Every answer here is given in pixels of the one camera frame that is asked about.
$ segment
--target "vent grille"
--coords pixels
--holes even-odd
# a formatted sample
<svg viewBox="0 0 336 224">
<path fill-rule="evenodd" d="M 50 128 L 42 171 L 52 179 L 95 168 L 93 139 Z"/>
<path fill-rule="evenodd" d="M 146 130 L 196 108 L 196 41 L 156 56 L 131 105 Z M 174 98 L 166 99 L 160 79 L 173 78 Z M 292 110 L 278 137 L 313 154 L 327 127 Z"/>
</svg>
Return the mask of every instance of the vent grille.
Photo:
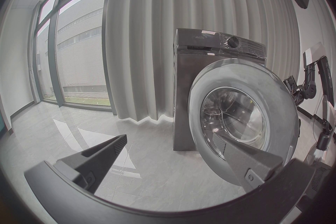
<svg viewBox="0 0 336 224">
<path fill-rule="evenodd" d="M 311 187 L 313 190 L 318 191 L 320 181 L 325 171 L 326 171 L 326 168 L 323 168 L 323 167 L 319 167 L 316 169 L 313 179 L 311 180 Z"/>
<path fill-rule="evenodd" d="M 127 144 L 127 136 L 125 135 L 123 138 L 121 138 L 118 143 L 114 146 L 115 154 L 118 156 L 120 152 L 123 150 L 124 146 Z"/>
</svg>

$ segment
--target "white wall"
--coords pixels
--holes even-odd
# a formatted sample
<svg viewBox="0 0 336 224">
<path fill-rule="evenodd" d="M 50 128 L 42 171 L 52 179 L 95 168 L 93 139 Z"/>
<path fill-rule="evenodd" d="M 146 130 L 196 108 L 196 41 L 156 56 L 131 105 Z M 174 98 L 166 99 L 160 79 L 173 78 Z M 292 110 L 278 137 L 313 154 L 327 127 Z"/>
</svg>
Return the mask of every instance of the white wall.
<svg viewBox="0 0 336 224">
<path fill-rule="evenodd" d="M 299 24 L 301 46 L 300 71 L 297 83 L 298 85 L 302 84 L 305 80 L 302 54 L 311 46 L 322 42 L 327 52 L 334 86 L 334 95 L 336 96 L 336 63 L 334 63 L 336 60 L 336 32 L 333 14 L 330 13 L 330 9 L 325 0 L 310 0 L 307 9 L 300 8 L 294 0 L 293 5 Z M 323 95 L 321 78 L 318 74 L 317 66 L 315 66 L 315 70 L 317 94 L 313 99 L 304 100 L 300 107 L 310 114 L 317 114 L 322 118 L 322 104 L 319 106 Z"/>
<path fill-rule="evenodd" d="M 11 9 L 0 38 L 0 95 L 10 116 L 33 101 L 27 63 L 28 29 L 32 9 Z"/>
</svg>

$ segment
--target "glass window pane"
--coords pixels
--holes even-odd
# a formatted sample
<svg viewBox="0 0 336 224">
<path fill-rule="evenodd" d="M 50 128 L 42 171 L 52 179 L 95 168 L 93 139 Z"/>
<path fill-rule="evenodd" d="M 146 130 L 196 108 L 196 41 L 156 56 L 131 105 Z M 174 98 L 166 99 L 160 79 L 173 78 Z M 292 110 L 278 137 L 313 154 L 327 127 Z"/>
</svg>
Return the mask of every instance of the glass window pane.
<svg viewBox="0 0 336 224">
<path fill-rule="evenodd" d="M 49 14 L 53 9 L 55 0 L 48 0 L 41 9 L 39 23 Z"/>
<path fill-rule="evenodd" d="M 110 106 L 102 55 L 103 13 L 96 12 L 103 4 L 104 0 L 72 0 L 59 11 L 56 45 L 67 45 L 57 50 L 56 62 L 66 102 Z"/>
<path fill-rule="evenodd" d="M 49 72 L 49 62 L 48 62 L 48 30 L 49 30 L 48 20 L 42 28 L 37 32 L 36 37 L 36 64 L 37 73 L 39 76 L 39 82 L 44 99 L 55 100 L 55 94 L 50 88 L 53 88 L 50 79 Z"/>
</svg>

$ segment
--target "front-loading washing machine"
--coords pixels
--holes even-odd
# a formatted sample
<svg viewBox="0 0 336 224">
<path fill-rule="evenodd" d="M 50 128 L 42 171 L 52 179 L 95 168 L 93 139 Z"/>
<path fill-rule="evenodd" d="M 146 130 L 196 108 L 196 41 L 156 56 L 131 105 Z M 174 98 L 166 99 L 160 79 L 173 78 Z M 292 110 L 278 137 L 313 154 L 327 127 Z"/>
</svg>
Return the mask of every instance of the front-loading washing machine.
<svg viewBox="0 0 336 224">
<path fill-rule="evenodd" d="M 173 150 L 198 150 L 208 166 L 239 185 L 213 134 L 273 153 L 286 164 L 298 135 L 296 105 L 264 65 L 263 44 L 199 29 L 174 41 Z"/>
</svg>

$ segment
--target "white curtain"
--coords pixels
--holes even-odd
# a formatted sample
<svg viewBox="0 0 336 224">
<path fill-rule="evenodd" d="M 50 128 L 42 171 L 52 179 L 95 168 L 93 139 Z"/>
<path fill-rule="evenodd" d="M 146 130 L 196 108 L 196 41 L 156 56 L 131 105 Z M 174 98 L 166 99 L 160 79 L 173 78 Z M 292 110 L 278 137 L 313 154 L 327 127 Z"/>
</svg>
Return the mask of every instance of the white curtain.
<svg viewBox="0 0 336 224">
<path fill-rule="evenodd" d="M 297 78 L 300 41 L 291 0 L 108 0 L 107 70 L 119 118 L 172 116 L 176 28 L 245 37 L 267 46 L 267 67 Z"/>
</svg>

